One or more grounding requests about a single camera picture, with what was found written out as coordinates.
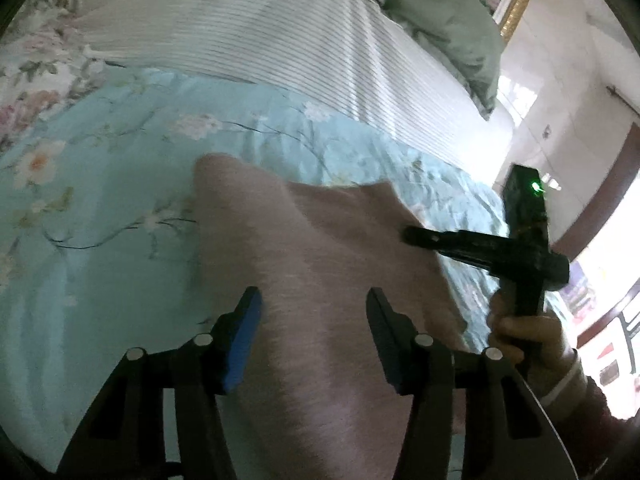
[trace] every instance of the green pillow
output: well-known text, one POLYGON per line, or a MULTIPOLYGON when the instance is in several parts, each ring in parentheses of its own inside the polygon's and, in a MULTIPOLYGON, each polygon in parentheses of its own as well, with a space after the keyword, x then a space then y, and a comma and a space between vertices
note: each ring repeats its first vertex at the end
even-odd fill
POLYGON ((504 41, 478 0, 375 0, 462 84, 480 114, 495 108, 504 41))

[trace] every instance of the wall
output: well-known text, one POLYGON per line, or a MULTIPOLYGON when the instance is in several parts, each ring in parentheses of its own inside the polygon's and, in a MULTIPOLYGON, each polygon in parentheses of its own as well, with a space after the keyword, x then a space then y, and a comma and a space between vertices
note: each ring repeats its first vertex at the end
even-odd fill
MULTIPOLYGON (((588 12, 593 8, 592 0, 531 0, 502 59, 500 100, 516 132, 495 188, 514 162, 551 174, 561 187, 546 194, 552 241, 594 195, 637 120, 606 89, 615 85, 616 73, 631 70, 620 68, 606 52, 615 36, 605 34, 607 41, 598 45, 594 40, 594 29, 601 35, 622 29, 616 29, 615 18, 603 26, 602 15, 588 12)), ((640 58, 628 52, 626 62, 640 70, 640 58)), ((628 92, 640 91, 640 80, 625 81, 628 92)))

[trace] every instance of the wrist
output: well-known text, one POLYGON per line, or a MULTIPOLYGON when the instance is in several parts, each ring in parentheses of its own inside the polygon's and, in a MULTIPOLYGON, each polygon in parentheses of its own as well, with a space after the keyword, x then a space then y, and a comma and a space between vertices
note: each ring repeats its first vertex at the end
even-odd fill
POLYGON ((587 391, 587 377, 582 369, 580 356, 573 349, 572 353, 574 355, 566 374, 548 394, 540 397, 540 405, 553 423, 567 418, 582 402, 587 391))
POLYGON ((580 358, 578 352, 569 347, 553 366, 553 378, 548 386, 544 396, 546 397, 551 391, 565 378, 572 369, 580 366, 580 358))

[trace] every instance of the sleeve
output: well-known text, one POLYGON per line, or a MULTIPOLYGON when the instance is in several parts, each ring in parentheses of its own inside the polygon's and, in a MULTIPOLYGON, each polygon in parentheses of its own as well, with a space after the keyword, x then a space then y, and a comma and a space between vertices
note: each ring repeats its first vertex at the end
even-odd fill
POLYGON ((626 420, 611 415, 607 399, 584 375, 579 358, 563 381, 554 396, 540 401, 583 478, 594 473, 622 439, 626 420))

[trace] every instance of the pink towel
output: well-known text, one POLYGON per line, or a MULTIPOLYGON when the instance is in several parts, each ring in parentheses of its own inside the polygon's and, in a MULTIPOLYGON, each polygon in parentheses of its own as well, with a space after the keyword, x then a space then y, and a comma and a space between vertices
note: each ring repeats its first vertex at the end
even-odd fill
POLYGON ((286 480, 390 479, 412 399, 385 381, 368 290, 464 349, 436 255, 400 241, 417 220, 389 183, 306 186, 221 155, 201 158, 194 178, 214 309, 248 285, 264 297, 240 396, 272 468, 286 480))

